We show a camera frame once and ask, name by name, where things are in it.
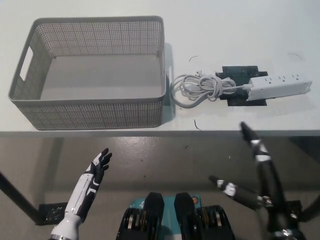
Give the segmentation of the white and black left hand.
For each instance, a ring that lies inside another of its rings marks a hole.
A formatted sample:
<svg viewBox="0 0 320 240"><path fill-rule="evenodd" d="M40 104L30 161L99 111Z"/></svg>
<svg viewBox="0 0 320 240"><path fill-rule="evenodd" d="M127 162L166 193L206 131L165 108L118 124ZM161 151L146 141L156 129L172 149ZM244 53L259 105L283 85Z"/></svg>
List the white and black left hand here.
<svg viewBox="0 0 320 240"><path fill-rule="evenodd" d="M65 212L78 216L85 221L92 203L97 195L100 184L109 168L112 153L104 149L90 163L75 185Z"/></svg>

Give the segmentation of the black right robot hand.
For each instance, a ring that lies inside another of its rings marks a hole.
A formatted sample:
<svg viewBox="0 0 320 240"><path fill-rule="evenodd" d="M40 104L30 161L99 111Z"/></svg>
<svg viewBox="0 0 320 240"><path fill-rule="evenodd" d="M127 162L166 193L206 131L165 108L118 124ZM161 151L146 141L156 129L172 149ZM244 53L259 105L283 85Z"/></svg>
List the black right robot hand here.
<svg viewBox="0 0 320 240"><path fill-rule="evenodd" d="M208 179L230 199L253 210L261 207L266 209L266 229L270 240L304 240L306 237L300 230L298 221L288 211L278 172L263 140L244 121L240 123L240 131L252 151L260 193L246 191L213 175Z"/></svg>

